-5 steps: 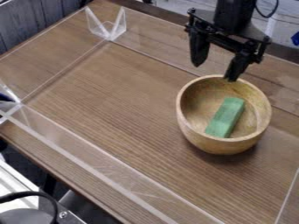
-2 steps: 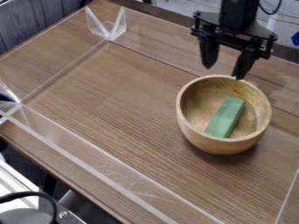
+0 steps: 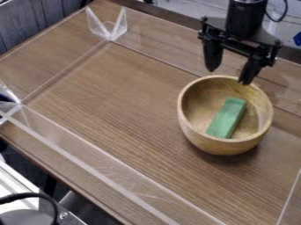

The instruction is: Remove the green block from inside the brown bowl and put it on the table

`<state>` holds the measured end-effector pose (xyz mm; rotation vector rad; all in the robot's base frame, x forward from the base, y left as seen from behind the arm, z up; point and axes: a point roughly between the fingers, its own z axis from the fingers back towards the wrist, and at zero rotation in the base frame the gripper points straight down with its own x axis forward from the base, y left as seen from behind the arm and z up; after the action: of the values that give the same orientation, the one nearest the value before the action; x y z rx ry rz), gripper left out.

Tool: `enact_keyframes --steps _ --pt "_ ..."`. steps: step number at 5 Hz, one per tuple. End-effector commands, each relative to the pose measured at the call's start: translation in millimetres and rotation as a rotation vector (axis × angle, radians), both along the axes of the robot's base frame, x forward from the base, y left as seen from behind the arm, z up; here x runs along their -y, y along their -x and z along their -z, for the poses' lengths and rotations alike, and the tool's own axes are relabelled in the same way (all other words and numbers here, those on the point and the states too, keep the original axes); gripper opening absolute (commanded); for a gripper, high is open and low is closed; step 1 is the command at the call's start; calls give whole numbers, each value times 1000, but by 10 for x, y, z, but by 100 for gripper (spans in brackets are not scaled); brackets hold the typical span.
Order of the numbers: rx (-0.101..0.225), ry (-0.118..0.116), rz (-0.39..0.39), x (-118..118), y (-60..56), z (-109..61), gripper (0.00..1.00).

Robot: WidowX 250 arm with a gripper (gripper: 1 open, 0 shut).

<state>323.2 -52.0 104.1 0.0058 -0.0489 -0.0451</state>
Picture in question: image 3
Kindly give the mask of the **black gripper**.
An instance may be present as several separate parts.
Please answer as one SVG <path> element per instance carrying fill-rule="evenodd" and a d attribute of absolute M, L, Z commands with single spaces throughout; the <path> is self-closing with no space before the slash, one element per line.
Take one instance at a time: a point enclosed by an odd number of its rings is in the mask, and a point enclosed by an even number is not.
<path fill-rule="evenodd" d="M 224 49 L 245 56 L 248 62 L 238 81 L 252 84 L 261 69 L 274 64 L 281 40 L 269 34 L 264 27 L 264 18 L 273 22 L 282 18 L 268 15 L 268 0 L 229 0 L 225 18 L 202 17 L 200 39 L 204 44 L 206 68 L 213 72 L 222 61 Z"/>

